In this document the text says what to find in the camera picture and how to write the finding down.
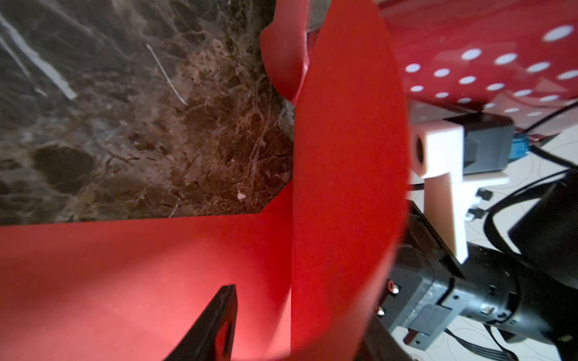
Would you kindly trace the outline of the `red paper sheet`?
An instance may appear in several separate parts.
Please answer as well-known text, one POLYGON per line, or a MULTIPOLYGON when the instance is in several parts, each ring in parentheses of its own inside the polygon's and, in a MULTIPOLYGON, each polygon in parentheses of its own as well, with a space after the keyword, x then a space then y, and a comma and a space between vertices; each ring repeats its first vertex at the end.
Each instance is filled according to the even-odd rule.
POLYGON ((275 358, 351 360, 405 225, 405 95, 375 2, 331 2, 314 45, 308 25, 307 1, 278 1, 260 35, 296 107, 290 345, 275 358))
POLYGON ((3 360, 161 360, 233 284, 233 358, 290 347, 292 189, 257 214, 2 227, 3 360))

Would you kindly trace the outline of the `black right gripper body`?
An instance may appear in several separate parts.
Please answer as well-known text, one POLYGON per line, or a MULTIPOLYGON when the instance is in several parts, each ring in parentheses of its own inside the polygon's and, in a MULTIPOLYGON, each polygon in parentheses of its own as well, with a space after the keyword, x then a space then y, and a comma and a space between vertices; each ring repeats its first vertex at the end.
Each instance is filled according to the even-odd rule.
POLYGON ((525 265, 518 257, 468 244, 459 263, 432 225, 409 203, 406 232, 388 276, 381 325, 407 329, 405 344, 427 349, 457 317, 519 338, 577 348, 577 291, 525 265))

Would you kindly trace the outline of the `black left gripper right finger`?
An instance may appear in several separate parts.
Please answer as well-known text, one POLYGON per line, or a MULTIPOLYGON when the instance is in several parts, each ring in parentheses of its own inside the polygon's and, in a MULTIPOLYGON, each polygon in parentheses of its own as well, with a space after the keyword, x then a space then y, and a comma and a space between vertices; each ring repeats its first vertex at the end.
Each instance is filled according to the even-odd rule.
POLYGON ((413 361, 391 334, 382 326, 377 316, 370 318, 358 349, 360 361, 413 361))

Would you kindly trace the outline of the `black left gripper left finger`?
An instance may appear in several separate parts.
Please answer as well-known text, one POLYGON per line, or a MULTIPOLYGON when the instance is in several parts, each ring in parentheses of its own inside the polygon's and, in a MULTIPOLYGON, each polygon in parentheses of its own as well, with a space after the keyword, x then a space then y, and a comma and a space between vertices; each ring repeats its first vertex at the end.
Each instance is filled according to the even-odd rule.
POLYGON ((237 310, 236 286, 221 287, 165 360, 231 360, 237 310))

